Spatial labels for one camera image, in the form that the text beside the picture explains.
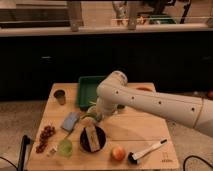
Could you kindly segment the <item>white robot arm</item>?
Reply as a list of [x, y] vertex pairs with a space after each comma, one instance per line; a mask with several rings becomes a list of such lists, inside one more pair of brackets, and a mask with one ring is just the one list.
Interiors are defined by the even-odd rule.
[[118, 105], [175, 121], [213, 137], [213, 100], [142, 91], [127, 86], [127, 76], [113, 71], [97, 87], [98, 113], [110, 116]]

